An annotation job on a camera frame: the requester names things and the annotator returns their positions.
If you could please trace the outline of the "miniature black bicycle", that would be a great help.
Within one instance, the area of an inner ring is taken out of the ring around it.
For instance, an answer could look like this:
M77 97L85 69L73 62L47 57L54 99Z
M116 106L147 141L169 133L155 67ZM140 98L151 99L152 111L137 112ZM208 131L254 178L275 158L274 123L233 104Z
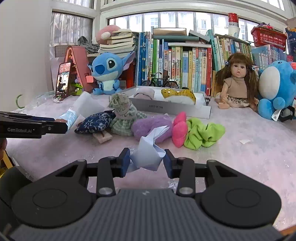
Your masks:
M142 86L149 86L149 87L163 87L163 88L179 88L179 85L176 81L170 80L169 76L166 76L165 78L158 78L158 73L153 73L151 75L150 80L146 80L142 82Z

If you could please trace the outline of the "small wooden block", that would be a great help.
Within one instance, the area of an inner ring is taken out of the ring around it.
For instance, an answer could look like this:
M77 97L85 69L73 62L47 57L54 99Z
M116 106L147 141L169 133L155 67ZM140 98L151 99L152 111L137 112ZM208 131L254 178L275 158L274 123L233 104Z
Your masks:
M99 144L103 144L112 139L112 135L107 131L101 131L98 133L93 133L93 137L99 142Z

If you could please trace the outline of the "brown haired baby doll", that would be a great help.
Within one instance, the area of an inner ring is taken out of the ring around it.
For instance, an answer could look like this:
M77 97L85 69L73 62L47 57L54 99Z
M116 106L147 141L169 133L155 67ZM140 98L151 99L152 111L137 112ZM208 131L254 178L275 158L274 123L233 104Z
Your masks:
M216 73L215 80L220 88L215 102L220 109L251 108L257 112L258 76L248 56L232 54Z

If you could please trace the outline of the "yellow sequin plush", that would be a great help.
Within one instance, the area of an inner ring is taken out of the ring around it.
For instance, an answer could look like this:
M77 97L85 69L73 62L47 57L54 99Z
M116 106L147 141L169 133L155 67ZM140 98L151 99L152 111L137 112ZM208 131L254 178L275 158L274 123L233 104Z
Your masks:
M165 101L174 102L174 103L181 103L181 104L188 104L188 105L195 105L196 104L196 97L194 93L189 89L182 89L180 91L164 88L161 90L161 94Z

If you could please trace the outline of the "pink mushroom plush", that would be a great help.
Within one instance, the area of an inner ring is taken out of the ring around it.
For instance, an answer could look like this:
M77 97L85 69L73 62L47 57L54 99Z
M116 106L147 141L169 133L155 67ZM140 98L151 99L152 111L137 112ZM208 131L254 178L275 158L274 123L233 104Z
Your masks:
M113 32L118 30L120 30L120 27L118 27L117 25L108 25L99 30L95 35L97 44L106 44L107 40L110 37L114 36Z

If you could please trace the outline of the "red wooden house model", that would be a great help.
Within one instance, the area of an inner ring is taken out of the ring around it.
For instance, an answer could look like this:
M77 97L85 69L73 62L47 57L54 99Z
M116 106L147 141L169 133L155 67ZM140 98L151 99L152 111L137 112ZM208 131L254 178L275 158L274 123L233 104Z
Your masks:
M64 62L70 62L70 81L74 85L80 85L83 91L91 93L95 88L95 83L87 82L87 78L90 78L91 71L88 67L89 60L86 54L86 50L81 46L68 46Z

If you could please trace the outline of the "row of upright books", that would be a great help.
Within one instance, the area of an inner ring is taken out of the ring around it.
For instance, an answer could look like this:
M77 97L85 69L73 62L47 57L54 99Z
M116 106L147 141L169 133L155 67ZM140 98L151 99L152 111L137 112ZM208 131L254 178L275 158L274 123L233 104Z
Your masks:
M179 88L206 95L215 94L215 74L225 66L234 53L248 56L256 68L265 69L276 60L293 61L287 50L271 45L255 47L246 40L220 35L208 30L204 35L195 31L169 34L168 29L156 28L152 32L138 33L136 85L151 79L169 76Z

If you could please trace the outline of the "purple plush monster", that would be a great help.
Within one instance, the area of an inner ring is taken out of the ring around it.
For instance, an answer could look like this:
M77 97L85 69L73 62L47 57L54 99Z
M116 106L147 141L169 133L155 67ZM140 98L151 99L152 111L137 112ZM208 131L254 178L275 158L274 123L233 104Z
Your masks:
M155 143L158 144L172 136L173 122L168 115L160 114L138 119L132 124L131 131L134 137L140 140L141 137L146 137L154 128L160 126L168 126L169 129L155 140Z

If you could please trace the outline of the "green plaid cloth doll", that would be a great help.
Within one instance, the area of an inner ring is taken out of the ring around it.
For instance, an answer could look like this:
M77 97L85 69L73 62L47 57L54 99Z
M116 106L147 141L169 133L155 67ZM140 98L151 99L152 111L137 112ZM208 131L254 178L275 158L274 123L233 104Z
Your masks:
M113 108L115 114L115 118L111 121L109 127L114 134L119 136L133 136L133 123L136 120L147 118L145 113L137 110L125 93L114 94L108 107Z

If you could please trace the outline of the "stack of lying books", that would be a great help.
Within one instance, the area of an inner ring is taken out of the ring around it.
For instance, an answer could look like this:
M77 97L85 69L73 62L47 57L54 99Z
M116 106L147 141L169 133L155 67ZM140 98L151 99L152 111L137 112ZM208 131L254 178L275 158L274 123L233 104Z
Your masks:
M113 33L114 36L110 37L106 44L99 44L98 54L112 53L123 58L137 49L138 33L129 29L120 29Z

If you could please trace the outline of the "blue Stitch plush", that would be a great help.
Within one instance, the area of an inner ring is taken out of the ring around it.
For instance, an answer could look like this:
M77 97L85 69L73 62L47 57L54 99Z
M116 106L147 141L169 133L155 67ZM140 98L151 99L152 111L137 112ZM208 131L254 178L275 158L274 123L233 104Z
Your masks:
M112 53L103 53L97 56L92 64L88 64L91 76L97 83L92 90L94 95L113 95L120 92L119 77L122 72L128 70L134 60L135 51L130 52L124 58Z

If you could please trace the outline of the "dark blue floral pouch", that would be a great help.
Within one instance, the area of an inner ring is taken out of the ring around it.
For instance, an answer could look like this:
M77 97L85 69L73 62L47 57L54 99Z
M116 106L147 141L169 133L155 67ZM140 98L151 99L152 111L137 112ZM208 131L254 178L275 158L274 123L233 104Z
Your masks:
M106 130L115 118L114 110L106 110L87 117L78 124L75 133L98 133Z

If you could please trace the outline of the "pink plush piece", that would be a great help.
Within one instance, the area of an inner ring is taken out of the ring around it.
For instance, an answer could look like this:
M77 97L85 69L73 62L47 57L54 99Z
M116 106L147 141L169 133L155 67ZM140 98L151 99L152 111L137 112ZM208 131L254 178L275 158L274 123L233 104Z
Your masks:
M172 130L172 136L171 139L173 141L173 144L180 148L186 139L186 135L188 132L188 126L186 123L187 116L184 111L179 113L173 122L173 130Z

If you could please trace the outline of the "smartphone on stand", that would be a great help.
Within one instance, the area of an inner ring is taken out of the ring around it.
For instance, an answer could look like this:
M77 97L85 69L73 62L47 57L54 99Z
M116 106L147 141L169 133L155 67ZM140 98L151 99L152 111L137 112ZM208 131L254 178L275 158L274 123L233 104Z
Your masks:
M56 82L55 97L64 99L68 96L71 62L61 63Z

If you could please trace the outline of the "white shallow cardboard box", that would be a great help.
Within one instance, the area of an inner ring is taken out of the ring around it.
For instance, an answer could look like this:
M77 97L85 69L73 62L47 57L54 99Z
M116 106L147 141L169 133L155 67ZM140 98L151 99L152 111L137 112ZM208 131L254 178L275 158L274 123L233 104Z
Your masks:
M182 111L189 117L209 119L211 113L211 107L209 106L209 100L205 97L203 92L194 93L196 97L195 105L181 104L165 101L161 94L163 87L151 87L155 91L154 100L136 99L134 94L141 86L134 86L125 90L121 93L128 95L132 104L139 111L145 111L150 113L161 113L178 115Z

